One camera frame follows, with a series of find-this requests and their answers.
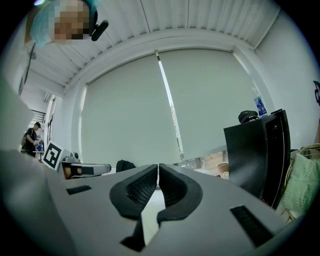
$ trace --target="white ceiling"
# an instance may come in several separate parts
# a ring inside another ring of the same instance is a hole
[[[43,90],[63,92],[75,75],[102,53],[156,31],[207,30],[256,48],[280,8],[270,0],[100,0],[97,10],[98,21],[109,21],[99,40],[36,48],[28,83],[41,81]]]

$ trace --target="blue bottle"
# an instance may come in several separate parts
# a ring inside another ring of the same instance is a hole
[[[265,105],[264,105],[264,103],[262,101],[260,93],[254,87],[252,88],[252,90],[253,90],[253,93],[254,93],[254,102],[255,102],[256,107],[258,108],[259,116],[261,118],[267,116],[268,113],[267,113]]]

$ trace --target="green cloth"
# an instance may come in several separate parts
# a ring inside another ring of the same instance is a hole
[[[310,160],[297,153],[281,203],[289,210],[306,213],[319,186],[320,159]]]

